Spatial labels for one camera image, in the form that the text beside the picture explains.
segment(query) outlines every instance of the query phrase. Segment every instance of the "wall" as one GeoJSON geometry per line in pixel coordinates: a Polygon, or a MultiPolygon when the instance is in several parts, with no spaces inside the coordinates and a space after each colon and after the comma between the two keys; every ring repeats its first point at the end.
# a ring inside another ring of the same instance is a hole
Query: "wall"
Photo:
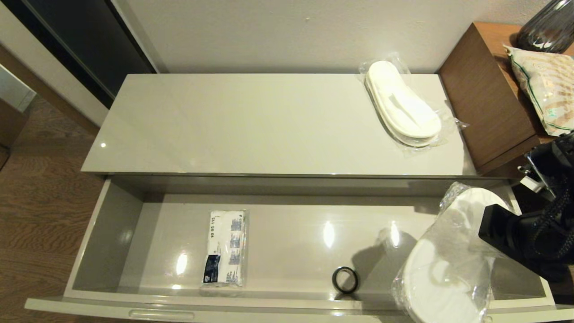
{"type": "Polygon", "coordinates": [[[20,112],[24,112],[36,92],[0,65],[0,99],[20,112]]]}
{"type": "Polygon", "coordinates": [[[523,24],[548,0],[115,0],[161,72],[354,72],[398,51],[435,72],[472,21],[523,24]]]}
{"type": "Polygon", "coordinates": [[[0,2],[0,44],[93,123],[108,110],[0,2]]]}

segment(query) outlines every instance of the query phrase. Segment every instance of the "black ring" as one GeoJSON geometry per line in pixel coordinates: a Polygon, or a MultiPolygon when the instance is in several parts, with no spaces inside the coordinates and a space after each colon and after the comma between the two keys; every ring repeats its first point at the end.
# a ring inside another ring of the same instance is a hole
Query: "black ring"
{"type": "Polygon", "coordinates": [[[333,286],[335,286],[335,288],[343,293],[343,294],[351,294],[353,293],[355,290],[357,290],[357,288],[359,287],[359,277],[357,276],[357,273],[350,269],[349,267],[339,267],[337,268],[337,270],[335,270],[335,272],[333,273],[333,277],[331,277],[331,281],[333,282],[333,286]],[[337,276],[339,275],[340,272],[347,272],[349,274],[351,274],[351,276],[354,278],[355,283],[353,284],[353,286],[348,289],[348,290],[344,290],[341,286],[339,286],[339,284],[337,284],[337,276]]]}

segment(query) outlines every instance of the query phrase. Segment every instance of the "drawer handle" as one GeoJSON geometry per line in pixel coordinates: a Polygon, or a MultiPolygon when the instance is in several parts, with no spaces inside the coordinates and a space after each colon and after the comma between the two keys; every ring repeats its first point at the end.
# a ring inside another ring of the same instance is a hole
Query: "drawer handle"
{"type": "Polygon", "coordinates": [[[193,312],[186,311],[131,310],[130,317],[155,321],[192,322],[195,315],[193,312]]]}

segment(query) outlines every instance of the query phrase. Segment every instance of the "wooden nightstand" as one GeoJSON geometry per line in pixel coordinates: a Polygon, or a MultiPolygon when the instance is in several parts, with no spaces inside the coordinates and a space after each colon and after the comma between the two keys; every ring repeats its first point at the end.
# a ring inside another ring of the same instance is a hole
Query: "wooden nightstand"
{"type": "MultiPolygon", "coordinates": [[[[552,141],[528,97],[519,89],[504,45],[517,25],[474,22],[439,70],[478,173],[520,177],[517,167],[536,145],[552,141]]],[[[574,47],[566,53],[574,55],[574,47]]]]}

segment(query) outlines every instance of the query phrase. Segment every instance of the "open drawer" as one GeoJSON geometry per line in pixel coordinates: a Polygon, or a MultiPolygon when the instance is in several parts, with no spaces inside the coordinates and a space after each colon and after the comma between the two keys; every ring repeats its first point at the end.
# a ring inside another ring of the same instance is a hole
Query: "open drawer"
{"type": "MultiPolygon", "coordinates": [[[[497,193],[517,210],[506,181],[461,182],[497,193]]],[[[142,320],[410,322],[391,282],[434,222],[452,179],[109,177],[63,297],[26,308],[142,320]],[[212,210],[249,211],[246,284],[200,288],[212,210]],[[385,239],[401,240],[398,251],[385,239]],[[340,266],[361,278],[337,294],[340,266]]],[[[574,317],[548,284],[509,260],[495,263],[494,321],[574,317]]]]}

